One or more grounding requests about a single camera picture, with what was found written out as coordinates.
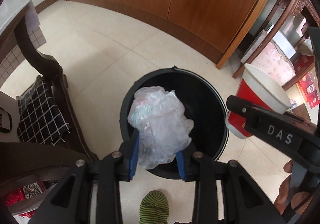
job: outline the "beige floor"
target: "beige floor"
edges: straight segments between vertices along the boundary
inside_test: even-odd
[[[122,138],[119,111],[134,81],[158,68],[177,66],[206,78],[223,100],[235,94],[239,79],[231,75],[239,65],[236,55],[217,70],[210,60],[179,40],[131,17],[86,4],[58,1],[39,14],[47,43],[39,51],[53,55],[68,77],[69,93],[89,148],[99,158],[117,150]],[[38,73],[24,61],[1,90],[20,95]],[[241,140],[230,133],[220,160],[239,162],[274,201],[285,155],[255,137]],[[139,221],[139,205],[151,190],[162,190],[169,200],[169,223],[190,222],[194,184],[156,177],[137,169],[130,183],[121,183],[125,224]]]

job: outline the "checkered cloth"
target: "checkered cloth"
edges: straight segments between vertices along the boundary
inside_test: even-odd
[[[64,142],[71,127],[65,122],[41,76],[21,97],[17,97],[17,101],[20,114],[17,134],[21,142],[47,145]]]

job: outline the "green striped sock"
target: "green striped sock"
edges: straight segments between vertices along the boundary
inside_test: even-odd
[[[169,205],[165,195],[160,191],[149,192],[140,204],[139,224],[167,224]]]

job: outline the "black trash can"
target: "black trash can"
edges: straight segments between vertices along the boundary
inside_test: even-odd
[[[173,67],[153,71],[136,81],[125,96],[120,111],[120,128],[123,140],[131,137],[134,128],[127,117],[134,100],[134,93],[145,86],[162,86],[175,90],[185,107],[184,115],[194,121],[190,137],[198,151],[217,160],[228,140],[229,130],[225,125],[226,106],[215,88],[199,75]],[[167,179],[180,179],[176,160],[160,164],[149,172]]]

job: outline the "plastic bag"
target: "plastic bag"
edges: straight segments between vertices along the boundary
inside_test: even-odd
[[[153,169],[170,163],[176,152],[191,142],[193,120],[186,119],[184,106],[174,90],[163,87],[143,87],[134,94],[128,122],[139,130],[138,165]]]

